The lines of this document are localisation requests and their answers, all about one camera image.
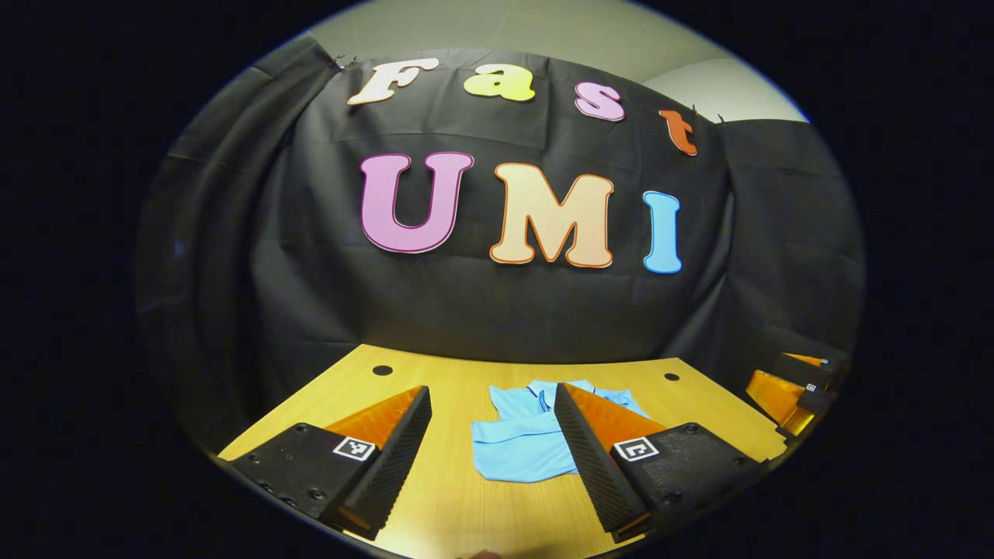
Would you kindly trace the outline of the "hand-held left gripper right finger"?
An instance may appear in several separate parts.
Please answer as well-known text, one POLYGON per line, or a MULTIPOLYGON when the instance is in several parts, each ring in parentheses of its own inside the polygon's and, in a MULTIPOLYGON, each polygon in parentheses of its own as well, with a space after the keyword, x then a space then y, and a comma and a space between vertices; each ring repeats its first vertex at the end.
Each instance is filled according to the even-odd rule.
POLYGON ((554 413, 615 543, 672 534, 766 473, 762 461, 699 422, 664 427, 571 384, 557 386, 554 413))

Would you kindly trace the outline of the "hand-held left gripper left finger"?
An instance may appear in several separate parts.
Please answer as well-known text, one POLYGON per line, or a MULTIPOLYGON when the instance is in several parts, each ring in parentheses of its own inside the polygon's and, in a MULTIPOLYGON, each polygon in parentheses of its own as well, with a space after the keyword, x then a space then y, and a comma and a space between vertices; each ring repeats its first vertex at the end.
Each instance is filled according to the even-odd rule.
POLYGON ((230 464, 284 505, 332 529, 375 539, 432 414, 429 387, 415 386, 326 427, 298 422, 230 464))

